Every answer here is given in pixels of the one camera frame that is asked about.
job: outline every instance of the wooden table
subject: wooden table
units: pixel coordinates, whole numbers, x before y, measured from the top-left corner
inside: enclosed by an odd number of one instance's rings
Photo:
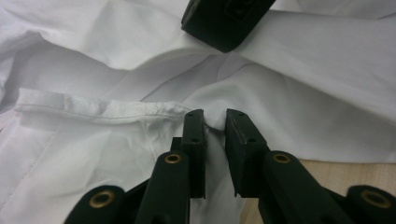
[[[341,195],[346,195],[347,189],[353,185],[371,185],[396,195],[396,164],[301,162],[323,187]],[[262,223],[257,203],[257,199],[247,200],[240,223]]]

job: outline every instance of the black plastic part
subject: black plastic part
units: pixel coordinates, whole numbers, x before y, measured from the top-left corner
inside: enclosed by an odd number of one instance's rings
[[[222,52],[239,46],[275,0],[190,0],[181,29]]]
[[[125,204],[122,209],[129,220],[128,223],[134,224],[148,184],[149,179],[126,192]]]
[[[171,151],[181,151],[181,137],[172,138]]]
[[[396,198],[382,189],[354,186],[349,188],[346,200],[356,208],[351,214],[356,223],[396,223]]]
[[[187,224],[190,215],[189,157],[163,153],[148,182],[135,224]]]
[[[286,224],[288,221],[280,208],[276,197],[270,190],[269,186],[262,188],[262,194],[259,197],[259,211],[262,221],[265,224]]]
[[[206,147],[204,110],[193,110],[184,118],[181,140],[181,150],[190,158],[191,198],[205,197]]]
[[[64,223],[127,223],[127,217],[121,209],[124,200],[125,193],[119,187],[101,186],[92,189],[76,204]]]
[[[291,154],[267,153],[262,171],[288,223],[354,223]]]
[[[270,149],[247,114],[228,109],[225,150],[233,187],[243,198],[258,198],[264,186],[262,162]]]

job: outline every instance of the metal rivet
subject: metal rivet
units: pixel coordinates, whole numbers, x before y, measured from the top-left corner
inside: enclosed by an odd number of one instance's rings
[[[282,154],[282,153],[276,153],[273,156],[273,159],[274,159],[274,161],[277,161],[280,163],[289,163],[291,161],[291,159],[287,155]]]
[[[165,157],[165,161],[171,164],[178,163],[181,161],[181,156],[177,154],[170,154]]]
[[[101,208],[109,205],[114,201],[116,195],[111,190],[103,190],[95,195],[93,195],[90,199],[90,206],[92,208]]]
[[[376,207],[390,208],[392,206],[388,198],[376,191],[366,189],[361,193],[361,197],[364,201]]]

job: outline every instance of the white fabric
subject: white fabric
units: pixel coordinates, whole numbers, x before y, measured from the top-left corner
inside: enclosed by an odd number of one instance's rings
[[[396,162],[392,1],[278,0],[226,55],[180,30],[187,4],[0,2],[0,223],[62,223],[89,189],[132,188],[193,108],[209,148],[191,223],[239,220],[226,108],[299,158]]]

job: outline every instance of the white cloth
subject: white cloth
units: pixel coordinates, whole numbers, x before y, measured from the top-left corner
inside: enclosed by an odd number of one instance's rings
[[[0,223],[62,223],[89,189],[132,188],[193,108],[205,110],[209,148],[191,223],[239,220],[229,107],[271,149],[396,162],[395,3],[277,1],[292,12],[269,12],[226,55],[180,30],[187,4],[0,2]]]

